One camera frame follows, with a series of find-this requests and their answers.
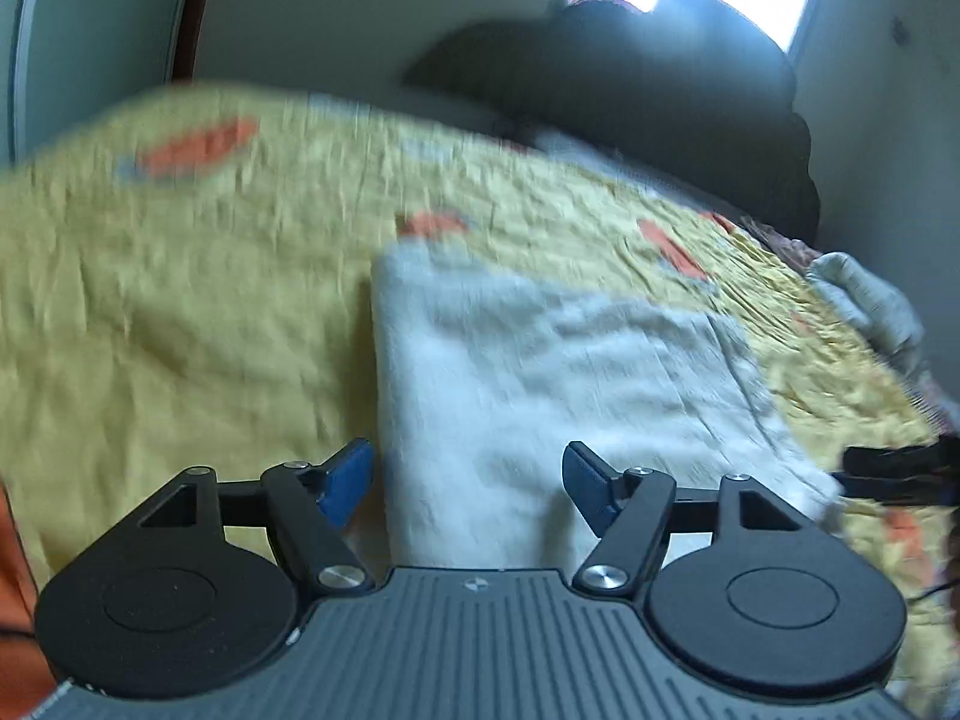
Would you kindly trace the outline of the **white textured pants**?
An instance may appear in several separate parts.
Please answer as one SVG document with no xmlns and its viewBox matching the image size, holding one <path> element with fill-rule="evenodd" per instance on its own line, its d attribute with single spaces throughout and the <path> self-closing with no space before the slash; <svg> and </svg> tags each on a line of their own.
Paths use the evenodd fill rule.
<svg viewBox="0 0 960 720">
<path fill-rule="evenodd" d="M 573 571 L 594 546 L 563 491 L 576 440 L 685 488 L 745 473 L 811 518 L 838 500 L 729 317 L 409 241 L 377 259 L 371 304 L 387 533 L 404 566 Z"/>
</svg>

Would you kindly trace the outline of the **grey white cloth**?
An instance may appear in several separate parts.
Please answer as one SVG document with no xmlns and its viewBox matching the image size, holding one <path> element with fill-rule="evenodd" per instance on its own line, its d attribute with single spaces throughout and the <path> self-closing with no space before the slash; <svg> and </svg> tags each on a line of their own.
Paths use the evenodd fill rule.
<svg viewBox="0 0 960 720">
<path fill-rule="evenodd" d="M 820 255 L 805 270 L 811 288 L 903 377 L 923 367 L 923 324 L 907 296 L 846 252 Z"/>
</svg>

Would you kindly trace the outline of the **yellow floral quilt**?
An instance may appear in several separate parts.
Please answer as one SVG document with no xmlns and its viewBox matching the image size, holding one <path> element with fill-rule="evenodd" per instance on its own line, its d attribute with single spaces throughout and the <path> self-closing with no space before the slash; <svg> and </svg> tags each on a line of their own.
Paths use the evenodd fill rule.
<svg viewBox="0 0 960 720">
<path fill-rule="evenodd" d="M 158 91 L 2 177 L 5 717 L 52 691 L 41 589 L 187 466 L 256 479 L 374 440 L 382 489 L 356 541 L 376 569 L 404 566 L 387 533 L 371 288 L 407 241 L 735 320 L 830 478 L 853 445 L 934 437 L 866 340 L 724 216 L 381 110 Z M 827 515 L 914 598 L 893 681 L 928 717 L 958 683 L 955 624 L 923 595 L 946 516 L 839 498 Z"/>
</svg>

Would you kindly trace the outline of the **dark green headboard cushion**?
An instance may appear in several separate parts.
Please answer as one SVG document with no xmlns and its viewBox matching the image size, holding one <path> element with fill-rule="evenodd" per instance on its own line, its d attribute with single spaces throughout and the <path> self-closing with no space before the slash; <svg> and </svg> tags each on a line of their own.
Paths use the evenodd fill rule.
<svg viewBox="0 0 960 720">
<path fill-rule="evenodd" d="M 719 0 L 579 0 L 448 32 L 405 85 L 615 149 L 812 242 L 820 197 L 788 55 Z"/>
</svg>

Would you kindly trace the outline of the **frosted sliding wardrobe door left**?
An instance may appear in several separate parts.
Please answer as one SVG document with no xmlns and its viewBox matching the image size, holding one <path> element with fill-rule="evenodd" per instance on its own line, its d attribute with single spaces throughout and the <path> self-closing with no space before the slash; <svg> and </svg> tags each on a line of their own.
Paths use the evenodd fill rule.
<svg viewBox="0 0 960 720">
<path fill-rule="evenodd" d="M 185 0 L 2 0 L 2 164 L 172 78 Z"/>
</svg>

